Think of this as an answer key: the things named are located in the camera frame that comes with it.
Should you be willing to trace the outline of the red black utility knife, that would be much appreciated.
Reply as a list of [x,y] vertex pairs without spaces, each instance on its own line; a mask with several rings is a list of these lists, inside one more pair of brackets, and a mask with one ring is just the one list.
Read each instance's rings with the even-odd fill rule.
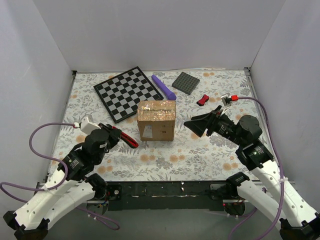
[[116,136],[119,137],[120,140],[124,141],[130,148],[138,148],[139,144],[132,137],[130,137],[120,129],[116,128],[115,126],[112,127],[112,130],[114,131]]

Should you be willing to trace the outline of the brown cardboard express box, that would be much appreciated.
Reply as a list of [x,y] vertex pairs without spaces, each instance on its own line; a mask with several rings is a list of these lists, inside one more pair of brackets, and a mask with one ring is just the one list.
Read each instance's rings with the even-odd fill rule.
[[174,100],[144,100],[138,104],[137,126],[142,141],[172,142],[175,125]]

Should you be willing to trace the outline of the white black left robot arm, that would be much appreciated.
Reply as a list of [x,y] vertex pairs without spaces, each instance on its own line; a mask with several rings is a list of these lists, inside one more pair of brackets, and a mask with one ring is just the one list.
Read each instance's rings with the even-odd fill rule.
[[18,240],[44,239],[49,229],[67,213],[87,200],[104,199],[108,194],[106,181],[92,171],[122,139],[122,131],[102,123],[71,126],[86,134],[84,142],[76,144],[59,161],[58,168],[42,188],[35,190],[30,200],[3,216]]

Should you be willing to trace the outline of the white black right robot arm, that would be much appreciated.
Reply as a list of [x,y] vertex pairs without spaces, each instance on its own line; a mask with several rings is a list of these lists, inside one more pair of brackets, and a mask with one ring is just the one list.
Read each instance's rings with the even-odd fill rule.
[[197,136],[216,133],[238,146],[239,161],[266,187],[265,194],[242,172],[226,180],[230,195],[251,202],[270,220],[284,240],[316,240],[320,237],[320,214],[311,207],[281,174],[280,165],[260,141],[263,133],[258,119],[245,115],[234,123],[224,114],[221,106],[194,116],[184,123]]

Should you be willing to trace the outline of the red black knife cap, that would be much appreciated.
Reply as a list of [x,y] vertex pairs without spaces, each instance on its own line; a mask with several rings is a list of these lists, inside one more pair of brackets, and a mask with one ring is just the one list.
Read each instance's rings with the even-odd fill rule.
[[202,96],[202,98],[196,102],[196,104],[202,107],[202,106],[205,105],[205,103],[206,103],[209,99],[210,99],[210,97],[209,97],[208,95],[204,94],[204,95]]

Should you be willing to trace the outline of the floral patterned table mat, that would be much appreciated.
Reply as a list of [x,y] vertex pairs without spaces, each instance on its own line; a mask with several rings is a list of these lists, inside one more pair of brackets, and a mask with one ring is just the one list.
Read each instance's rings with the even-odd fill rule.
[[[222,105],[220,96],[231,95],[255,97],[252,81],[245,70],[201,70],[183,72],[198,78],[199,84],[191,95],[172,88],[172,83],[182,71],[147,72],[152,82],[155,75],[176,94],[176,120],[173,141],[141,141],[137,116],[134,115],[115,126],[134,138],[139,147],[130,148],[120,141],[101,164],[90,173],[98,173],[107,182],[110,181],[207,181],[225,180],[241,171],[252,180],[257,178],[248,173],[236,155],[238,146],[213,133],[210,137],[198,137],[184,126],[184,122],[193,116],[209,113]],[[113,125],[109,113],[98,97],[94,86],[119,73],[77,73],[75,75],[63,121],[80,122],[89,115],[94,123]],[[204,106],[196,102],[204,95],[209,96]],[[258,118],[263,134],[261,142],[274,155],[270,146],[265,120],[260,107],[253,100],[242,99],[232,103],[226,115],[237,123],[241,117],[252,115]],[[72,147],[85,140],[85,134],[79,129],[63,126],[57,137],[53,157],[62,160]]]

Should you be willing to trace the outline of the dark grey studded baseplate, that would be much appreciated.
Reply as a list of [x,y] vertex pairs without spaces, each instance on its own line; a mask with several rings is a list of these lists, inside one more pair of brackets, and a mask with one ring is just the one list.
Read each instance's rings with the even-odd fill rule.
[[191,95],[199,83],[200,80],[198,78],[182,72],[171,86],[187,95]]

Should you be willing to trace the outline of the black white checkerboard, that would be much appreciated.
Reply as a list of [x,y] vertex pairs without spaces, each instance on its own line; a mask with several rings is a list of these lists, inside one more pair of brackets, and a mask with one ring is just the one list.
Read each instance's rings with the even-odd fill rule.
[[162,101],[163,95],[138,67],[93,86],[114,123],[135,115],[141,101]]

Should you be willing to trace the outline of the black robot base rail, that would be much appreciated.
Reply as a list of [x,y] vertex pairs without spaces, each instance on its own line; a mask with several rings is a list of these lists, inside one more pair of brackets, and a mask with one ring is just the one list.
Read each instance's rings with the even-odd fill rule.
[[108,182],[107,194],[89,200],[88,210],[104,214],[124,210],[209,210],[243,216],[245,200],[227,192],[225,181]]

